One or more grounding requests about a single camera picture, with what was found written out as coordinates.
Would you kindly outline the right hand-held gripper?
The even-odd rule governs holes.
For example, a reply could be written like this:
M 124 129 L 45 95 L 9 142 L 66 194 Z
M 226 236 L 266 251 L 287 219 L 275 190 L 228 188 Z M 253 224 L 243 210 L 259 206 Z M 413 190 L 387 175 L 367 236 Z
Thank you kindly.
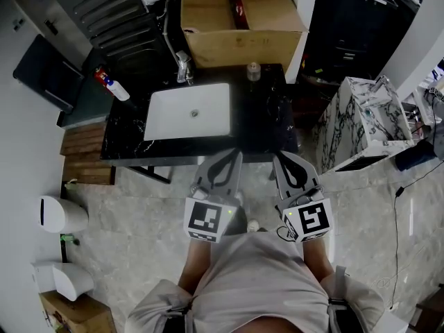
M 332 206 L 322 188 L 315 187 L 319 179 L 314 166 L 295 153 L 280 151 L 274 155 L 273 170 L 282 199 L 277 210 L 288 238 L 302 243 L 324 237 L 333 228 Z

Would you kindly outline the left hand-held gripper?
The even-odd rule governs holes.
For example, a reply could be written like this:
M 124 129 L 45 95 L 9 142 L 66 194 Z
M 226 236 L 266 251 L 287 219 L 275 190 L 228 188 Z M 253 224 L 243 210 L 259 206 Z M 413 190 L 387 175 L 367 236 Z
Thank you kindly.
M 243 154 L 237 148 L 208 157 L 198 167 L 186 197 L 183 228 L 191 239 L 219 243 L 235 219 L 240 202 L 235 197 Z

